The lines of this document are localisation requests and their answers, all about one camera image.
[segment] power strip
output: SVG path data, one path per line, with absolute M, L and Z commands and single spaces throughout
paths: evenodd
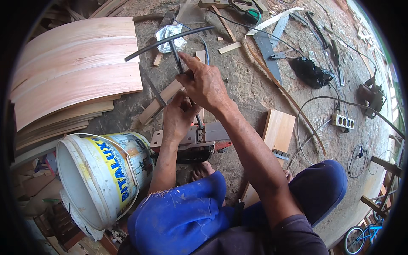
M 354 120 L 348 118 L 348 121 L 346 120 L 346 117 L 333 113 L 332 114 L 332 125 L 334 126 L 341 126 L 344 128 L 348 129 L 354 129 Z

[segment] black plastic bag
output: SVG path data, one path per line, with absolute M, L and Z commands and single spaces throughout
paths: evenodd
M 320 89 L 333 79 L 333 74 L 326 69 L 315 66 L 313 61 L 306 57 L 297 57 L 290 66 L 304 83 L 314 89 Z

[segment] white bucket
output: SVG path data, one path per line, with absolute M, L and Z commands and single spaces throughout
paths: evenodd
M 151 180 L 151 153 L 149 142 L 135 132 L 68 135 L 58 142 L 57 166 L 69 202 L 64 205 L 78 214 L 79 227 L 91 228 L 83 230 L 86 235 L 96 239 L 90 233 L 111 228 L 130 209 Z

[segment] blue shorts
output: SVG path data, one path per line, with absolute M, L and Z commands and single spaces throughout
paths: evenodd
M 347 176 L 334 160 L 300 172 L 289 189 L 312 226 L 343 199 Z M 132 244 L 141 254 L 190 254 L 206 240 L 231 227 L 234 208 L 222 206 L 226 194 L 221 172 L 144 199 L 128 219 Z M 242 212 L 242 225 L 269 228 L 258 202 Z

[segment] forearm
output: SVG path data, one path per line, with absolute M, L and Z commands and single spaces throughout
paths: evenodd
M 160 147 L 159 158 L 153 170 L 149 192 L 174 188 L 176 181 L 176 158 L 178 144 L 172 141 L 163 141 Z
M 271 229 L 289 216 L 302 214 L 278 160 L 237 105 L 223 106 L 215 116 L 234 144 L 245 175 L 262 201 Z
M 287 186 L 287 180 L 278 160 L 243 117 L 235 103 L 221 109 L 216 117 L 231 138 L 246 171 L 245 174 L 255 190 L 273 191 L 283 185 Z

